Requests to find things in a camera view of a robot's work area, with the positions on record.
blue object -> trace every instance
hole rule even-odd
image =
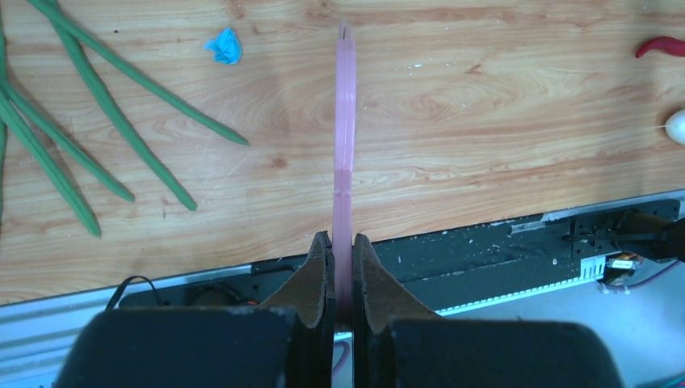
[[[226,28],[216,39],[211,39],[204,44],[205,50],[212,50],[214,61],[235,65],[242,56],[242,47],[232,29]]]

pink stick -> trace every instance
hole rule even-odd
[[[333,256],[337,320],[351,321],[352,165],[355,161],[356,58],[350,26],[340,25],[335,75]]]

red chili pepper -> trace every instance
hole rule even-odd
[[[676,57],[685,57],[685,41],[659,36],[643,44],[635,53],[635,58],[642,57],[650,50],[662,50]]]

green bean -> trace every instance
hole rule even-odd
[[[71,155],[74,160],[81,166],[86,168],[95,178],[97,178],[106,188],[110,189],[117,196],[133,202],[135,197],[124,187],[114,176],[107,170],[102,168],[95,160],[90,158],[88,154],[83,152],[77,145],[75,145],[62,131],[45,119],[22,95],[20,95],[14,87],[4,82],[5,91],[10,96],[10,100],[15,106],[30,120],[33,121],[38,128],[42,129],[55,143],[64,151]]]
[[[12,106],[4,87],[0,87],[0,118],[8,123],[12,133],[31,152],[38,164],[43,167],[48,178],[50,178],[66,202],[74,209],[76,216],[81,220],[86,229],[94,236],[100,237],[102,231],[93,211],[66,178],[64,172],[60,170],[60,167],[50,158],[48,151],[40,144],[40,141],[31,131],[31,128],[28,127],[26,121],[23,120],[21,115],[15,110],[15,107]]]
[[[183,101],[177,95],[174,95],[164,87],[157,84],[152,79],[144,75],[140,70],[128,64],[124,59],[107,49],[103,44],[98,42],[94,37],[92,37],[87,32],[83,31],[81,28],[76,26],[74,22],[66,18],[59,9],[51,5],[46,0],[27,0],[30,2],[38,11],[47,16],[51,22],[64,28],[69,34],[80,40],[82,43],[88,45],[91,49],[100,54],[107,61],[112,63],[114,67],[119,69],[122,73],[129,76],[133,81],[141,84],[145,89],[151,91],[160,99],[166,101],[172,107],[178,109],[184,115],[192,118],[193,120],[199,122],[200,124],[206,126],[212,131],[218,133],[222,137],[230,141],[234,141],[238,144],[249,145],[247,140],[240,136],[238,133],[232,129],[226,127],[225,125],[219,123],[213,118],[205,115],[204,113],[198,111],[197,109],[191,107]]]
[[[150,148],[145,144],[143,138],[136,132],[124,113],[121,111],[116,101],[109,93],[107,86],[103,80],[98,76],[93,69],[93,66],[88,61],[86,54],[73,36],[71,36],[59,24],[53,23],[53,27],[60,37],[62,44],[65,46],[69,58],[76,67],[76,70],[83,78],[83,81],[90,89],[95,101],[98,102],[100,108],[109,117],[114,126],[119,130],[121,136],[131,145],[136,154],[143,159],[150,169],[164,182],[164,184],[176,195],[176,197],[190,210],[197,209],[197,203],[192,199],[192,196],[185,188],[176,180],[171,171],[156,157]]]
[[[5,30],[2,27],[2,11],[0,11],[0,80],[7,80],[7,49]],[[4,195],[2,194],[2,178],[5,170],[5,153],[7,151],[7,124],[0,119],[0,223],[2,223],[2,211],[4,208]]]

wooden tabletop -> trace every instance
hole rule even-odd
[[[90,236],[11,137],[0,303],[303,253],[330,228],[334,50],[358,58],[354,227],[373,240],[685,187],[662,125],[685,103],[682,0],[62,0],[83,27],[252,146],[182,116],[88,50],[186,210],[112,128],[47,19],[1,0],[11,78],[136,195],[112,195],[46,136],[96,212]],[[231,27],[244,50],[204,43]]]

